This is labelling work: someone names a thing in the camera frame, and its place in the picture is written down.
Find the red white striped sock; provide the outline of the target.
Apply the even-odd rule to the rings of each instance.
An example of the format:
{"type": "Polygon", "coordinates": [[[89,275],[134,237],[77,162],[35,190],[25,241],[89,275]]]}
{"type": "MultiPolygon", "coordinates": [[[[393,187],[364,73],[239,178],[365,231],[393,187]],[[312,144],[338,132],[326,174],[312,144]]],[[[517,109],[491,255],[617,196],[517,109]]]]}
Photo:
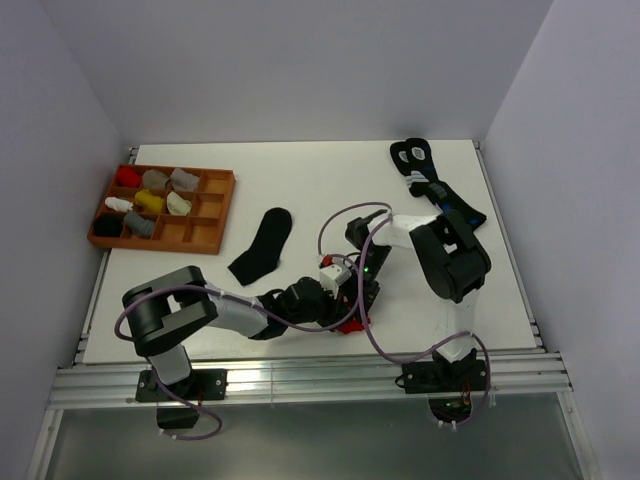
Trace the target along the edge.
{"type": "Polygon", "coordinates": [[[365,330],[365,326],[371,323],[371,319],[368,315],[362,318],[360,315],[354,315],[339,325],[336,330],[342,334],[351,334],[355,332],[361,332],[365,330]]]}

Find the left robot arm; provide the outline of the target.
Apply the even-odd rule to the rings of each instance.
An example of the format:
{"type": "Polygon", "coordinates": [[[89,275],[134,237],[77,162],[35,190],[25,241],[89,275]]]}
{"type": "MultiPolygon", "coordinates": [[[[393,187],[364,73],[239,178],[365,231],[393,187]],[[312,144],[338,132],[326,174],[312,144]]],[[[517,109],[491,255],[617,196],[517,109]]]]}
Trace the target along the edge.
{"type": "Polygon", "coordinates": [[[195,386],[195,375],[183,342],[209,327],[265,341],[288,329],[333,330],[352,312],[345,302],[311,277],[285,289],[246,297],[225,293],[205,281],[200,268],[187,266],[141,284],[122,297],[123,313],[115,334],[134,345],[172,399],[183,399],[195,386]]]}

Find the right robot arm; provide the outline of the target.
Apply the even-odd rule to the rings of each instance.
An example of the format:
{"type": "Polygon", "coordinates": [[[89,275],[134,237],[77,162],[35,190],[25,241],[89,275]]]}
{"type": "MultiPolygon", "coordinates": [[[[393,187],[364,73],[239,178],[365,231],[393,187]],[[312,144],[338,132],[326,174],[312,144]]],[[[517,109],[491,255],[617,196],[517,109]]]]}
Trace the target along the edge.
{"type": "Polygon", "coordinates": [[[345,237],[359,250],[357,305],[368,314],[365,283],[376,279],[394,247],[414,252],[428,286],[447,304],[439,322],[445,339],[431,348],[443,358],[433,365],[435,383],[452,390],[468,374],[464,361],[475,350],[473,337],[479,290],[491,270],[488,253],[460,212],[412,216],[378,210],[347,224],[345,237]]]}

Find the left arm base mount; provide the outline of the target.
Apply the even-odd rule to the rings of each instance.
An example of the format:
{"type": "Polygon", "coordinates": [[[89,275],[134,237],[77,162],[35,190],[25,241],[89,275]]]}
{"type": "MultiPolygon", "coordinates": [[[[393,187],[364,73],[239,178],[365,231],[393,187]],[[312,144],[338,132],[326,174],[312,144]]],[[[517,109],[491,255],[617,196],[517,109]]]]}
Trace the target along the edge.
{"type": "Polygon", "coordinates": [[[161,385],[155,371],[148,369],[139,374],[134,400],[141,404],[156,404],[157,426],[182,434],[204,416],[187,403],[201,409],[207,401],[221,401],[225,398],[226,387],[225,369],[195,369],[186,379],[171,385],[161,385]]]}

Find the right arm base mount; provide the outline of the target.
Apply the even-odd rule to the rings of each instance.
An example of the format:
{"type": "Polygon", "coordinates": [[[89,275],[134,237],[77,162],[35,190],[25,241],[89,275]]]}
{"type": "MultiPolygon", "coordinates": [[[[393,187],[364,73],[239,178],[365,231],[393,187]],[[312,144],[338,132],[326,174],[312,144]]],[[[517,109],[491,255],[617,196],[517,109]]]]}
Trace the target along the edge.
{"type": "Polygon", "coordinates": [[[489,405],[490,366],[475,348],[454,362],[434,353],[431,361],[403,364],[395,384],[407,395],[426,394],[437,424],[455,430],[489,405]]]}

